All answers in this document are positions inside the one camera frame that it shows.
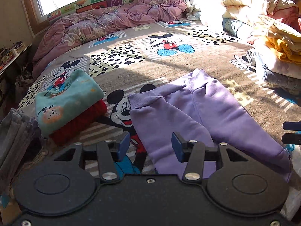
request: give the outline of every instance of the silver bolt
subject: silver bolt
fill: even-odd
[[[270,226],[280,226],[280,222],[279,221],[273,221],[273,222],[271,222]]]
[[[105,180],[113,180],[113,179],[117,178],[117,174],[114,172],[105,172],[102,175],[102,178]]]
[[[154,180],[153,178],[150,178],[150,179],[147,179],[147,182],[148,182],[148,183],[154,183],[155,180]]]
[[[189,172],[185,174],[185,178],[188,180],[198,180],[201,176],[196,172]]]
[[[29,221],[27,221],[27,220],[23,220],[23,221],[21,222],[21,225],[22,225],[22,226],[31,226],[31,223],[30,223]]]

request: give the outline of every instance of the purple sweatpants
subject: purple sweatpants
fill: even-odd
[[[173,132],[206,146],[214,146],[213,140],[229,143],[277,172],[290,172],[290,161],[281,145],[204,70],[196,69],[129,99],[135,130],[159,173],[183,176],[186,163],[176,158],[171,146]],[[215,162],[205,162],[203,177],[215,170]]]

